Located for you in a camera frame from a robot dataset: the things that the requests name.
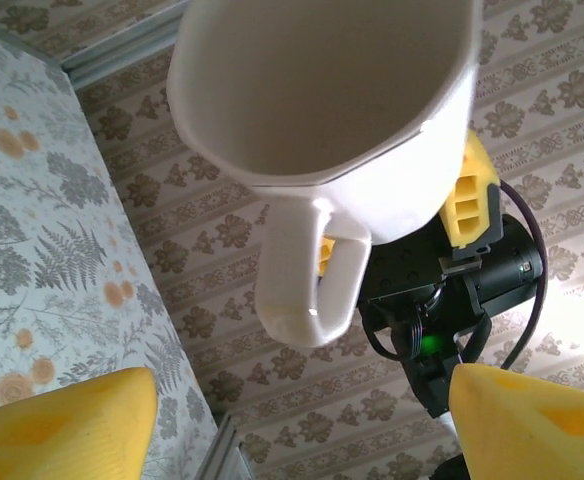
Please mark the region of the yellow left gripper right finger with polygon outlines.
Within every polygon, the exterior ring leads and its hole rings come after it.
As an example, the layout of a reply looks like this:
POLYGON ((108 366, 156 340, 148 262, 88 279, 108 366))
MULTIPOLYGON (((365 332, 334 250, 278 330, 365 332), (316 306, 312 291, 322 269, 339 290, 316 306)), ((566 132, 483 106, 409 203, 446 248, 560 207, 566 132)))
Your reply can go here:
POLYGON ((472 479, 584 479, 584 391, 461 364, 449 407, 472 479))

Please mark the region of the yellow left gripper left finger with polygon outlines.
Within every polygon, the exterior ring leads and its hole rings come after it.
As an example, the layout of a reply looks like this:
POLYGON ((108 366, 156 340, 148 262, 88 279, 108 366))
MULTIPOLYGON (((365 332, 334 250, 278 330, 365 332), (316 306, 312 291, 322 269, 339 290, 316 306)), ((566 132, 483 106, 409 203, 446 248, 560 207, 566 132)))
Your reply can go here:
POLYGON ((138 479, 158 410, 126 368, 0 407, 0 479, 138 479))

